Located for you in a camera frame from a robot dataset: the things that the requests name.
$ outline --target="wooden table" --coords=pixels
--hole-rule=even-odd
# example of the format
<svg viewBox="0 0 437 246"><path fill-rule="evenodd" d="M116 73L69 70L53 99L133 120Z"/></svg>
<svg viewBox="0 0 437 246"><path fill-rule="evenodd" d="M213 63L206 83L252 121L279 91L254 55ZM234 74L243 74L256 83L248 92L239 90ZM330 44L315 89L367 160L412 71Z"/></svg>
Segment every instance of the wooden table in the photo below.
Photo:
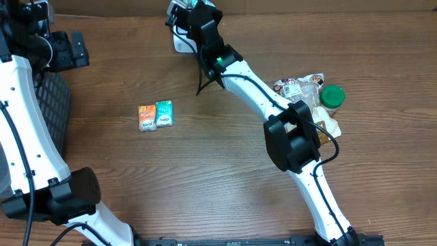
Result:
<svg viewBox="0 0 437 246"><path fill-rule="evenodd" d="M174 51L164 21L58 18L54 29L81 30L91 57L64 73L70 169L91 167L104 203L144 238L312 234L300 191L267 155L262 123L217 84L195 96L196 61ZM436 27L437 15L422 12L225 16L219 28L269 85L323 72L344 88L341 152L324 169L351 224L387 245L437 241ZM140 133L137 107L158 100L173 101L175 125ZM63 229L34 223L30 245ZM0 245L20 245L24 230L2 215ZM83 239L71 232L60 245Z"/></svg>

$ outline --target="cardboard wall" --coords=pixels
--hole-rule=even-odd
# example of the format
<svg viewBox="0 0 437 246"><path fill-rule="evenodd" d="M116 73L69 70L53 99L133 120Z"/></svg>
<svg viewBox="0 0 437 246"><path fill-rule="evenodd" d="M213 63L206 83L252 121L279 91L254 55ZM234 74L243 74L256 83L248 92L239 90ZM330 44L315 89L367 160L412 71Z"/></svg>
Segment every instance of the cardboard wall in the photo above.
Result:
<svg viewBox="0 0 437 246"><path fill-rule="evenodd" d="M52 0L57 14L164 16L170 0ZM431 11L437 0L212 0L225 14Z"/></svg>

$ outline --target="green bottle cap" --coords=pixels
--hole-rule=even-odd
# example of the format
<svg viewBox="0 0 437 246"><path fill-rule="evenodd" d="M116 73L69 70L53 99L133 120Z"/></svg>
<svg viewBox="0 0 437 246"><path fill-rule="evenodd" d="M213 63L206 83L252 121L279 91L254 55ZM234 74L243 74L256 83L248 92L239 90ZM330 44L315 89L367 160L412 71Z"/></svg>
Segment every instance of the green bottle cap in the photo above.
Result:
<svg viewBox="0 0 437 246"><path fill-rule="evenodd" d="M338 85L328 85L320 94L320 102L328 109L336 109L344 102L346 95Z"/></svg>

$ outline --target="black clamp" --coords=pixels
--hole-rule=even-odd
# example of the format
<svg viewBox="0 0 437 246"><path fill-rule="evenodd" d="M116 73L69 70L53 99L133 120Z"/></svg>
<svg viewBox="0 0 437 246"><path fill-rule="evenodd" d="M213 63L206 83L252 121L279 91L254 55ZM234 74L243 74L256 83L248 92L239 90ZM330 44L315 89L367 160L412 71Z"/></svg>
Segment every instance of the black clamp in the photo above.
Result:
<svg viewBox="0 0 437 246"><path fill-rule="evenodd" d="M299 174L308 162L320 158L317 130L305 121L312 122L313 118L307 104L300 100L264 123L267 153L283 172ZM287 123L295 124L296 128L287 133L284 127Z"/></svg>
<svg viewBox="0 0 437 246"><path fill-rule="evenodd" d="M226 67L241 62L241 56L232 46L224 43L218 25L223 13L211 5L199 1L194 9L188 10L184 3L175 1L167 10L169 18L166 25L187 31L186 37L197 45L199 63L209 80L216 81L225 88L220 78Z"/></svg>
<svg viewBox="0 0 437 246"><path fill-rule="evenodd" d="M54 32L47 39L53 49L53 56L46 71L61 72L89 65L89 55L82 33L79 31L71 33L71 39L73 44L64 31Z"/></svg>
<svg viewBox="0 0 437 246"><path fill-rule="evenodd" d="M8 9L6 5L0 4L0 22L3 18L8 16ZM11 52L9 51L8 44L6 42L3 31L0 29L0 62L10 62L12 61Z"/></svg>
<svg viewBox="0 0 437 246"><path fill-rule="evenodd" d="M20 193L1 203L2 209L10 219L27 220L29 217L30 193ZM69 219L84 214L92 215L101 193L97 177L89 167L76 170L65 180L48 180L48 186L35 191L36 204L33 221L52 221L59 226Z"/></svg>

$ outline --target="green jar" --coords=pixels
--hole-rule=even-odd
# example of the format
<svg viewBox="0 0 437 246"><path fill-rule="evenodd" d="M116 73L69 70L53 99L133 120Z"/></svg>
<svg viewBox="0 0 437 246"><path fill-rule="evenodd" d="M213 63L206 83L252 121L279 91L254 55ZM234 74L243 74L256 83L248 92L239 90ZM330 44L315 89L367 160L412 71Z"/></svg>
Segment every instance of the green jar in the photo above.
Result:
<svg viewBox="0 0 437 246"><path fill-rule="evenodd" d="M346 95L341 87L338 85L328 85L320 94L320 103L323 108L332 115L336 112L336 110L343 104Z"/></svg>

